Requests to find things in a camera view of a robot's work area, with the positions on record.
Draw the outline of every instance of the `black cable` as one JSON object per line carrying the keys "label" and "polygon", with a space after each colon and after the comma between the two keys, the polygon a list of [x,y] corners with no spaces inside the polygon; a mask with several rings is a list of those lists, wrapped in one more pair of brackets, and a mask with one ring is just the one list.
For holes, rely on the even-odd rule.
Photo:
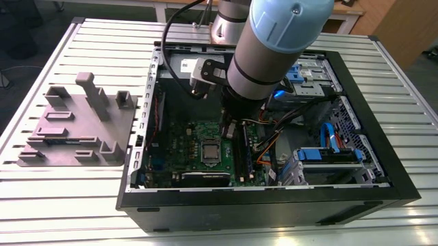
{"label": "black cable", "polygon": [[203,95],[194,95],[191,93],[190,90],[186,89],[185,85],[183,85],[183,81],[179,79],[174,69],[171,68],[171,65],[170,65],[170,59],[167,57],[167,53],[166,53],[166,38],[167,38],[167,33],[170,32],[170,27],[171,27],[171,24],[174,22],[174,19],[177,18],[177,16],[179,16],[179,14],[182,12],[185,12],[187,9],[190,9],[193,6],[201,4],[205,0],[197,0],[194,1],[191,4],[187,4],[185,7],[182,7],[177,12],[175,14],[173,14],[170,20],[167,21],[167,24],[166,24],[166,27],[165,27],[165,30],[163,30],[163,37],[162,37],[162,45],[161,45],[161,49],[162,49],[162,56],[163,56],[163,63],[165,63],[165,67],[166,69],[169,70],[177,84],[179,85],[179,87],[183,89],[183,91],[186,92],[186,94],[193,98],[193,99],[202,99],[203,98]]}
{"label": "black cable", "polygon": [[195,17],[195,19],[194,19],[194,21],[191,23],[197,22],[197,20],[199,19],[201,15],[203,14],[203,12],[205,12],[203,10],[199,11],[199,14],[197,15],[197,17]]}
{"label": "black cable", "polygon": [[198,27],[197,28],[201,28],[203,22],[205,22],[205,18],[206,18],[206,14],[207,14],[207,10],[209,10],[209,4],[206,6],[206,9],[203,11],[203,16],[201,17],[201,21],[199,21],[199,24],[198,24]]}
{"label": "black cable", "polygon": [[274,126],[274,132],[273,134],[269,136],[269,138],[262,141],[258,146],[264,146],[266,143],[270,143],[274,138],[277,137],[277,135],[281,133],[281,131],[284,130],[284,125],[289,122],[292,122],[296,118],[301,117],[305,112],[317,104],[325,102],[325,101],[332,101],[336,98],[338,98],[338,95],[332,95],[328,97],[322,97],[322,98],[316,98],[313,99],[310,102],[305,103],[300,108],[294,109],[293,111],[288,112],[284,117],[280,119],[280,121],[277,122],[276,126]]}
{"label": "black cable", "polygon": [[209,12],[207,12],[207,25],[210,25],[210,19],[211,19],[211,7],[213,7],[213,0],[210,1],[209,4]]}
{"label": "black cable", "polygon": [[313,99],[310,102],[308,102],[306,104],[304,104],[300,108],[294,109],[293,111],[288,112],[285,114],[285,116],[280,119],[278,123],[274,126],[274,130],[278,130],[285,122],[290,122],[292,120],[294,120],[296,118],[298,118],[301,115],[304,115],[304,113],[317,104],[325,102],[325,101],[332,101],[336,98],[338,98],[337,95],[332,95],[328,97],[322,97],[322,98],[316,98]]}

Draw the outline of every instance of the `floor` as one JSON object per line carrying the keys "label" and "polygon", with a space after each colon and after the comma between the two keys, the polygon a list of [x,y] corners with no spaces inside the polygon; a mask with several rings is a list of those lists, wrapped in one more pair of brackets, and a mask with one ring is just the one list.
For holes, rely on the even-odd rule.
{"label": "floor", "polygon": [[[65,12],[59,13],[53,2],[37,1],[37,4],[45,19],[45,25],[31,30],[39,46],[39,54],[26,60],[13,60],[0,51],[0,69],[25,65],[43,67],[75,16],[130,21],[157,21],[155,10],[153,8],[66,3]],[[171,16],[174,12],[175,10],[167,10],[167,15]],[[199,19],[201,11],[189,10],[177,19],[177,22],[190,24]],[[41,69],[38,68],[18,68],[5,72],[14,86],[10,90],[0,88],[0,134],[21,106],[39,72]],[[422,55],[406,71],[406,74],[430,106],[438,111],[438,97],[436,96],[436,91],[438,91],[438,62],[429,60]]]}

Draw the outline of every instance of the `blue drive bracket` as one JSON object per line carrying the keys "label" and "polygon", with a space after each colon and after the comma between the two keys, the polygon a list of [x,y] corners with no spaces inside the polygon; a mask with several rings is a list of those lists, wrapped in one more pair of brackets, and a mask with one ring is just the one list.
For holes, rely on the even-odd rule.
{"label": "blue drive bracket", "polygon": [[301,149],[297,153],[300,160],[322,160],[320,149]]}
{"label": "blue drive bracket", "polygon": [[326,130],[329,131],[330,135],[330,147],[334,149],[336,153],[340,153],[340,148],[337,144],[337,138],[336,138],[336,129],[334,125],[332,123],[326,122],[321,126],[321,146],[328,147],[326,145]]}
{"label": "blue drive bracket", "polygon": [[302,74],[300,73],[300,68],[301,68],[301,65],[300,64],[296,64],[290,69],[289,69],[289,72],[286,74],[286,77],[289,79],[289,81],[293,83],[293,84],[302,84],[306,82],[306,78],[302,76]]}
{"label": "blue drive bracket", "polygon": [[358,149],[356,149],[356,150],[354,150],[354,153],[356,153],[356,155],[357,155],[358,161],[362,162],[362,161],[364,161],[362,151],[358,150]]}

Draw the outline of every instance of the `green circuit board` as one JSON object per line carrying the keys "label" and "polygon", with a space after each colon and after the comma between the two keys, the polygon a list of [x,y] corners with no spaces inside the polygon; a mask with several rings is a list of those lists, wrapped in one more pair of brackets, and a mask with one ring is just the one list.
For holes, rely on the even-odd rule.
{"label": "green circuit board", "polygon": [[[252,145],[258,141],[256,125],[248,126]],[[167,149],[163,171],[166,172],[224,172],[230,173],[230,186],[262,186],[265,185],[265,171],[256,171],[254,178],[246,182],[236,180],[236,163],[233,155],[233,141],[221,137],[220,123],[213,121],[191,121],[186,124],[171,123],[167,134]],[[217,142],[221,146],[221,162],[203,163],[202,144],[205,141]],[[155,177],[158,188],[169,188],[171,182],[169,176],[158,174]]]}

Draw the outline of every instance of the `slotted metal surface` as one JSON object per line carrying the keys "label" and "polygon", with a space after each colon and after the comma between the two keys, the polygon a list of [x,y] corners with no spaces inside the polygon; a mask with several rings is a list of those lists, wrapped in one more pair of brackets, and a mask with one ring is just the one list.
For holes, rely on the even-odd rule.
{"label": "slotted metal surface", "polygon": [[[145,233],[115,210],[122,167],[21,168],[15,162],[42,116],[51,85],[83,93],[94,72],[109,95],[141,96],[161,23],[87,19],[73,24],[0,138],[0,242],[122,245],[429,245],[438,243],[437,117],[386,55],[365,36],[322,34],[310,49],[338,51],[422,199],[348,225],[215,232]],[[209,43],[209,29],[173,25],[170,40]]]}

